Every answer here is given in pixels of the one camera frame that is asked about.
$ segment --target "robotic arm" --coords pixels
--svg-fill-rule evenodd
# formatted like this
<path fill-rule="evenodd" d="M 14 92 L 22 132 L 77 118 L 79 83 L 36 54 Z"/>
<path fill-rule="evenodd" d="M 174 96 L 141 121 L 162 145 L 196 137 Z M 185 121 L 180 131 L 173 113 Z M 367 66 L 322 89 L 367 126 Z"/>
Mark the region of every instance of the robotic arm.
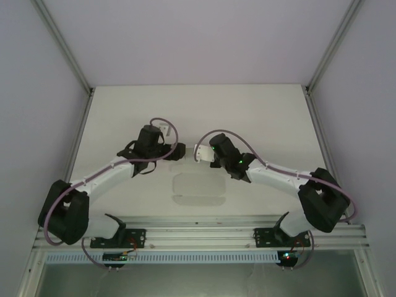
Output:
<path fill-rule="evenodd" d="M 263 164 L 252 153 L 240 153 L 223 133 L 213 137 L 209 144 L 210 147 L 196 147 L 196 151 L 201 160 L 211 162 L 210 167 L 222 167 L 233 179 L 266 184 L 300 200 L 302 209 L 285 213 L 273 228 L 276 241 L 283 246 L 288 246 L 300 233 L 314 228 L 330 233 L 350 204 L 349 198 L 333 187 L 314 181 L 338 187 L 325 169 L 318 168 L 313 173 L 298 172 L 268 162 Z"/>
<path fill-rule="evenodd" d="M 224 134 L 213 137 L 210 147 L 198 145 L 195 151 L 201 160 L 211 162 L 212 168 L 222 167 L 234 179 L 266 184 L 300 200 L 302 209 L 285 213 L 271 229 L 274 241 L 281 247 L 289 247 L 296 236 L 313 228 L 330 233 L 351 202 L 339 192 L 337 182 L 327 170 L 297 172 L 264 162 L 255 154 L 240 153 Z M 38 224 L 44 227 L 45 234 L 49 231 L 66 244 L 91 237 L 105 242 L 106 248 L 129 246 L 126 238 L 131 231 L 126 229 L 125 223 L 109 214 L 90 215 L 90 205 L 117 184 L 137 174 L 145 174 L 143 170 L 147 169 L 148 162 L 156 165 L 157 160 L 164 158 L 162 156 L 165 160 L 179 160 L 185 153 L 184 144 L 178 143 L 176 147 L 165 144 L 161 130 L 146 125 L 138 139 L 126 145 L 103 168 L 70 184 L 62 180 L 53 183 Z"/>
<path fill-rule="evenodd" d="M 143 173 L 148 163 L 168 155 L 164 160 L 179 160 L 186 153 L 186 146 L 177 143 L 171 152 L 170 144 L 164 143 L 161 130 L 152 125 L 146 125 L 140 130 L 137 140 L 126 145 L 103 168 L 83 178 L 69 183 L 58 180 L 51 186 L 44 206 L 38 217 L 38 224 L 45 227 L 50 208 L 56 207 L 50 214 L 48 231 L 66 244 L 74 244 L 81 238 L 92 237 L 107 240 L 107 245 L 121 247 L 126 240 L 126 225 L 112 215 L 93 216 L 89 207 L 101 195 L 119 183 Z M 57 199 L 65 191 L 67 195 L 59 202 Z"/>

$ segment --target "pink cable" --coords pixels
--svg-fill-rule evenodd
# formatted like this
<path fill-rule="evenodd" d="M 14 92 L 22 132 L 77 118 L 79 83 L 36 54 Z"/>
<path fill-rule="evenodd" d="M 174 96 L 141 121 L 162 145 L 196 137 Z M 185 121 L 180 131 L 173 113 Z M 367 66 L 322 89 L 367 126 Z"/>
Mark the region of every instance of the pink cable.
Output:
<path fill-rule="evenodd" d="M 238 138 L 241 142 L 244 143 L 244 145 L 246 145 L 248 147 L 248 149 L 260 161 L 260 163 L 262 163 L 264 166 L 267 166 L 266 165 L 267 163 L 263 159 L 261 159 L 261 157 L 256 153 L 256 151 L 251 147 L 251 145 L 248 144 L 248 142 L 246 140 L 244 140 L 241 136 L 237 135 L 237 133 L 234 133 L 234 132 L 229 131 L 229 130 L 224 130 L 224 129 L 216 129 L 216 130 L 210 131 L 210 132 L 206 133 L 204 136 L 201 137 L 201 139 L 198 141 L 198 143 L 196 145 L 196 148 L 194 150 L 194 160 L 195 161 L 198 161 L 198 159 L 197 159 L 197 151 L 198 151 L 198 147 L 202 143 L 202 141 L 204 141 L 204 139 L 206 137 L 208 137 L 209 135 L 211 135 L 213 133 L 218 133 L 218 132 L 228 133 L 228 134 L 231 134 L 231 135 L 235 136 L 236 138 Z M 347 197 L 351 201 L 351 204 L 353 206 L 353 214 L 350 217 L 348 217 L 348 218 L 341 219 L 340 222 L 348 222 L 348 221 L 352 220 L 353 218 L 355 218 L 358 215 L 358 208 L 356 206 L 356 203 L 352 199 L 352 197 L 347 192 L 345 192 L 342 188 L 338 187 L 337 185 L 329 183 L 328 181 L 324 181 L 324 180 L 319 179 L 319 178 L 315 178 L 313 176 L 303 175 L 303 174 L 298 175 L 297 173 L 281 170 L 281 169 L 275 168 L 275 167 L 270 166 L 270 165 L 268 166 L 268 169 L 276 171 L 278 173 L 282 173 L 282 174 L 288 175 L 288 176 L 309 179 L 309 180 L 314 181 L 316 183 L 321 183 L 321 184 L 324 184 L 325 186 L 331 187 L 332 189 L 335 189 L 336 191 L 338 191 L 341 194 L 343 194 L 345 197 Z"/>
<path fill-rule="evenodd" d="M 163 119 L 163 118 L 153 118 L 153 119 L 151 119 L 151 120 L 150 120 L 150 125 L 152 125 L 152 123 L 153 123 L 154 121 L 163 121 L 163 122 L 167 123 L 169 126 L 171 126 L 172 129 L 174 130 L 174 134 L 175 134 L 175 136 L 176 136 L 176 140 L 174 141 L 174 144 L 173 144 L 173 146 L 172 146 L 172 149 L 171 149 L 168 153 L 166 153 L 164 156 L 162 156 L 162 157 L 153 158 L 153 159 L 130 159 L 130 160 L 121 160 L 121 161 L 116 162 L 116 163 L 114 164 L 114 167 L 115 167 L 115 166 L 118 166 L 118 165 L 121 165 L 121 164 L 129 163 L 129 162 L 142 162 L 142 163 L 143 163 L 143 162 L 147 162 L 147 163 L 148 163 L 148 162 L 155 162 L 155 161 L 159 161 L 159 160 L 165 159 L 167 156 L 171 155 L 171 154 L 174 152 L 174 150 L 176 149 L 176 146 L 177 146 L 177 144 L 178 144 L 178 142 L 179 142 L 179 134 L 178 134 L 178 131 L 176 130 L 176 127 L 175 127 L 171 122 L 169 122 L 167 119 Z M 114 168 L 114 167 L 112 167 L 111 165 L 107 166 L 106 168 L 104 168 L 104 169 L 100 170 L 99 172 L 97 172 L 97 173 L 91 175 L 90 177 L 88 177 L 88 178 L 85 180 L 85 182 L 86 182 L 86 183 L 89 183 L 89 182 L 92 181 L 93 179 L 97 178 L 99 175 L 101 175 L 101 174 L 107 172 L 108 170 L 110 170 L 110 169 L 112 169 L 112 168 Z M 49 220 L 50 220 L 50 218 L 51 218 L 51 216 L 52 216 L 52 213 L 54 212 L 54 209 L 56 208 L 56 206 L 60 203 L 60 201 L 62 201 L 62 199 L 63 199 L 68 193 L 70 193 L 70 192 L 73 191 L 74 189 L 78 188 L 79 186 L 82 186 L 83 184 L 84 184 L 84 182 L 81 181 L 81 182 L 79 182 L 79 183 L 77 183 L 77 184 L 74 184 L 74 185 L 71 186 L 70 188 L 68 188 L 66 191 L 64 191 L 64 192 L 54 201 L 54 203 L 52 204 L 52 206 L 49 208 L 49 211 L 48 211 L 48 213 L 47 213 L 47 215 L 46 215 L 46 217 L 45 217 L 45 221 L 44 221 L 44 237 L 45 237 L 46 242 L 49 243 L 50 245 L 52 245 L 52 246 L 59 246 L 60 244 L 63 243 L 62 241 L 60 241 L 60 242 L 58 242 L 58 243 L 54 242 L 54 241 L 50 238 L 50 236 L 49 236 L 49 234 L 48 234 L 48 223 L 50 222 Z"/>

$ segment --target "metal frame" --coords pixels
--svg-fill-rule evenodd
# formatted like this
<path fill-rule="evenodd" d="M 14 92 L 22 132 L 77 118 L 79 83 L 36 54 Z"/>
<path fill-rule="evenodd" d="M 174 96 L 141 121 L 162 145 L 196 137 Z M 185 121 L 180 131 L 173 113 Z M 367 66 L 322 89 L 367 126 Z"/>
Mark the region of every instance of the metal frame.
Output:
<path fill-rule="evenodd" d="M 74 58 L 70 48 L 68 47 L 65 39 L 63 38 L 61 32 L 59 31 L 58 27 L 56 26 L 49 10 L 45 6 L 42 0 L 30 0 L 33 4 L 34 8 L 37 11 L 37 14 L 40 16 L 41 20 L 43 21 L 45 27 L 49 31 L 49 34 L 53 37 L 55 43 L 57 44 L 60 52 L 64 56 L 66 62 L 70 66 L 72 72 L 74 73 L 75 77 L 81 84 L 81 87 L 90 94 L 91 87 L 87 79 L 84 76 L 80 66 L 77 63 L 77 60 Z"/>
<path fill-rule="evenodd" d="M 330 156 L 325 135 L 322 130 L 320 118 L 317 115 L 314 102 L 308 96 L 306 88 L 303 88 L 307 99 L 308 109 L 312 117 L 312 122 L 318 136 L 325 164 L 330 171 L 334 170 L 334 163 Z M 66 176 L 69 176 L 75 162 L 79 144 L 88 117 L 92 97 L 87 101 L 84 116 L 80 122 L 79 133 L 77 134 L 74 147 L 72 149 L 70 164 Z M 146 247 L 144 253 L 170 251 L 182 252 L 213 252 L 213 251 L 277 251 L 282 248 L 256 248 L 253 239 L 253 229 L 258 227 L 272 227 L 278 220 L 278 216 L 249 216 L 249 217 L 185 217 L 185 218 L 150 218 L 150 217 L 123 217 L 128 228 L 147 229 Z M 353 250 L 356 255 L 356 263 L 359 268 L 364 288 L 368 296 L 381 297 L 383 290 L 378 282 L 375 270 L 372 268 L 372 255 L 366 232 L 363 225 L 338 224 L 332 233 L 322 233 L 314 230 L 316 250 Z M 89 252 L 98 252 L 87 247 Z M 24 278 L 19 290 L 18 297 L 35 296 L 43 273 L 43 263 L 48 254 L 69 253 L 81 251 L 80 242 L 72 246 L 50 246 L 43 238 L 42 230 L 37 233 L 37 238 L 33 245 Z M 102 251 L 122 251 L 117 249 Z"/>
<path fill-rule="evenodd" d="M 77 135 L 72 144 L 72 150 L 67 162 L 65 179 L 71 177 L 77 151 L 80 145 L 85 123 L 88 117 L 93 99 L 93 90 L 89 86 L 84 73 L 81 71 L 77 61 L 73 57 L 71 50 L 66 44 L 61 32 L 57 28 L 48 9 L 42 0 L 31 0 L 43 23 L 53 37 L 54 41 L 62 52 L 74 75 L 77 77 L 83 89 L 89 94 L 87 105 L 82 113 Z M 326 71 L 336 51 L 338 50 L 350 25 L 355 19 L 364 0 L 352 0 L 345 12 L 340 25 L 330 41 L 317 69 L 308 85 L 303 87 L 308 109 L 311 114 L 312 123 L 321 147 L 322 156 L 326 167 L 337 177 L 336 167 L 332 160 L 329 146 L 322 128 L 315 102 L 312 99 L 312 92 L 317 87 L 321 77 Z M 221 217 L 221 218 L 123 218 L 128 226 L 147 229 L 146 248 L 144 252 L 169 252 L 169 251 L 276 251 L 276 248 L 257 249 L 252 238 L 253 229 L 257 227 L 273 226 L 277 221 L 277 216 L 253 216 L 253 217 Z M 368 296 L 382 297 L 384 290 L 379 283 L 378 275 L 373 269 L 372 252 L 369 249 L 368 240 L 363 225 L 338 224 L 330 234 L 320 231 L 313 231 L 318 250 L 354 250 L 356 256 L 356 266 L 361 274 L 363 285 Z M 40 278 L 45 269 L 45 261 L 48 254 L 54 252 L 68 253 L 80 251 L 79 243 L 73 246 L 49 246 L 43 240 L 41 230 L 37 233 L 37 238 L 33 246 L 32 253 L 28 260 L 22 283 L 18 292 L 18 297 L 34 297 L 40 286 Z"/>
<path fill-rule="evenodd" d="M 327 70 L 331 60 L 333 59 L 335 53 L 340 47 L 345 35 L 347 34 L 351 24 L 355 20 L 364 0 L 351 0 L 348 9 L 344 13 L 340 24 L 338 25 L 329 45 L 327 46 L 321 61 L 319 62 L 311 81 L 308 83 L 308 94 L 312 94 L 315 91 L 320 79 L 322 78 L 324 72 Z"/>
<path fill-rule="evenodd" d="M 331 172 L 331 174 L 335 177 L 335 179 L 339 181 L 340 179 L 338 178 L 337 169 L 330 153 L 328 141 L 323 130 L 321 119 L 317 112 L 315 100 L 312 98 L 312 94 L 309 93 L 308 87 L 303 87 L 303 92 L 307 101 L 309 113 L 311 114 L 312 123 L 314 125 L 317 139 L 319 141 L 319 146 L 322 151 L 325 165 L 327 169 Z M 356 257 L 357 269 L 360 272 L 363 285 L 366 289 L 368 296 L 384 297 L 384 287 L 379 280 L 379 276 L 373 261 L 372 251 L 370 249 L 366 251 L 362 249 L 355 249 L 354 252 Z"/>

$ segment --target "metal corner post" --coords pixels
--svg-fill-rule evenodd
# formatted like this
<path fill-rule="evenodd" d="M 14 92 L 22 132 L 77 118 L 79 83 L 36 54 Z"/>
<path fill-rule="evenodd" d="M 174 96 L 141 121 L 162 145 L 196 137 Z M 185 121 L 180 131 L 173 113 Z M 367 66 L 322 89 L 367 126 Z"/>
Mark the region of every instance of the metal corner post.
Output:
<path fill-rule="evenodd" d="M 308 83 L 308 94 L 312 95 L 312 92 L 315 91 L 320 79 L 322 78 L 324 72 L 329 66 L 331 60 L 333 59 L 335 53 L 341 45 L 347 31 L 351 27 L 355 17 L 357 16 L 361 6 L 363 5 L 364 0 L 352 0 L 348 9 L 344 13 L 340 25 L 336 29 L 329 45 L 327 46 L 321 61 L 316 67 L 315 73 L 311 78 L 311 81 Z"/>
<path fill-rule="evenodd" d="M 64 174 L 65 181 L 70 181 L 70 178 L 72 176 L 75 159 L 77 158 L 77 152 L 79 151 L 82 134 L 84 133 L 84 127 L 87 122 L 87 118 L 88 118 L 89 110 L 91 108 L 94 93 L 95 93 L 95 89 L 93 89 L 91 94 L 89 95 L 89 98 L 85 103 L 85 108 L 80 115 L 80 121 L 79 121 L 79 125 L 77 128 L 77 132 L 75 134 L 73 143 L 71 145 L 71 151 L 70 151 L 69 157 L 67 158 L 66 171 Z"/>
<path fill-rule="evenodd" d="M 318 115 L 315 100 L 312 94 L 309 93 L 308 87 L 303 87 L 303 93 L 307 102 L 309 113 L 311 114 L 312 123 L 314 125 L 315 133 L 321 147 L 322 156 L 327 169 L 333 174 L 335 179 L 339 181 L 337 169 L 333 161 L 329 145 L 323 130 L 323 125 Z M 384 297 L 384 289 L 379 280 L 378 273 L 372 259 L 372 252 L 370 249 L 354 249 L 356 257 L 356 268 L 360 272 L 361 280 L 369 297 Z"/>
<path fill-rule="evenodd" d="M 59 50 L 62 52 L 62 55 L 64 56 L 75 77 L 80 82 L 82 88 L 87 92 L 87 94 L 90 94 L 91 88 L 87 82 L 87 79 L 85 78 L 84 73 L 79 67 L 76 59 L 73 57 L 71 50 L 69 49 L 68 45 L 65 42 L 65 39 L 63 38 L 61 32 L 56 26 L 49 10 L 47 9 L 42 0 L 30 0 L 30 2 L 33 4 L 45 27 L 53 37 L 55 43 L 57 44 Z"/>

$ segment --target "black joint housing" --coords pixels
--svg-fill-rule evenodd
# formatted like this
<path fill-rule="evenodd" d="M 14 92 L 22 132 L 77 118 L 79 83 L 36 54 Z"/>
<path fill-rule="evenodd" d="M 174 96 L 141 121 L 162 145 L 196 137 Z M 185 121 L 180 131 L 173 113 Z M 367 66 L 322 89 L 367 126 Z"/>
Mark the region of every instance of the black joint housing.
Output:
<path fill-rule="evenodd" d="M 318 168 L 311 175 L 339 186 L 333 176 L 323 168 Z M 334 229 L 350 205 L 350 200 L 339 191 L 311 180 L 300 186 L 298 197 L 307 221 L 326 233 Z"/>
<path fill-rule="evenodd" d="M 38 224 L 44 227 L 45 218 L 54 201 L 67 189 L 70 184 L 58 180 L 52 184 L 43 208 L 38 217 Z M 48 223 L 48 231 L 66 244 L 74 244 L 81 239 L 88 228 L 89 196 L 86 192 L 72 190 L 56 206 Z"/>
<path fill-rule="evenodd" d="M 246 174 L 250 163 L 256 157 L 251 153 L 240 153 L 231 140 L 224 134 L 218 134 L 209 141 L 215 152 L 215 161 L 211 162 L 211 168 L 223 167 L 231 178 L 250 183 Z"/>
<path fill-rule="evenodd" d="M 162 135 L 161 129 L 152 125 L 145 125 L 139 133 L 139 137 L 134 146 L 134 151 L 138 155 L 146 158 L 159 157 L 158 141 Z"/>

